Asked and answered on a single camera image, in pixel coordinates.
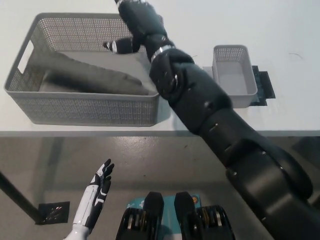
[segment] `gray floor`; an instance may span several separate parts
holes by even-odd
[[[300,138],[273,141],[310,174],[315,187],[312,201],[320,189],[316,177],[320,170],[315,167],[319,155],[298,154]],[[311,145],[303,143],[304,149]],[[0,138],[0,170],[33,204],[70,201],[68,223],[37,226],[0,191],[0,239],[63,239],[71,230],[85,187],[108,158],[115,163],[111,190],[90,240],[114,240],[127,203],[151,190],[164,196],[198,193],[202,205],[224,207],[237,240],[272,239],[199,137]]]

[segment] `white table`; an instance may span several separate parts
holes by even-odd
[[[268,106],[237,109],[265,136],[318,136],[320,110],[320,2],[318,0],[150,0],[169,37],[199,66],[210,66],[213,47],[243,44],[251,63],[268,71],[276,95]],[[116,13],[113,0],[0,1],[0,85],[3,86],[26,33],[41,12]],[[36,125],[0,89],[0,136],[181,136],[189,135],[162,101],[152,127]]]

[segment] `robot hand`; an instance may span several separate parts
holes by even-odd
[[[65,240],[86,240],[91,234],[104,206],[111,185],[114,164],[108,159],[86,187],[76,211],[72,231]]]

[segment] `gray plastic basket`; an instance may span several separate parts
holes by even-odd
[[[258,88],[245,46],[214,47],[212,71],[215,81],[230,96],[234,108],[250,106]]]
[[[80,54],[80,58],[86,53],[91,54],[91,58],[92,54],[100,54],[100,60],[103,60],[101,54],[111,54],[103,47],[103,42],[128,36],[131,33],[118,14],[41,13],[27,33],[4,89],[35,124],[152,126],[157,121],[158,113],[159,95],[156,91],[151,91],[152,95],[148,96],[41,92],[39,90],[46,73],[29,66],[23,73],[18,69],[29,41],[34,47],[31,58],[35,52],[47,54],[57,51]],[[130,66],[122,65],[121,69],[115,70],[126,72],[127,68]],[[137,70],[134,74],[136,72],[138,76],[134,77],[147,76],[148,84],[154,88],[147,69]]]

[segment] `gray cloth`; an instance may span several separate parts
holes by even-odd
[[[34,55],[28,64],[49,71],[51,83],[85,93],[148,95],[141,81],[129,74],[74,60],[62,53]]]

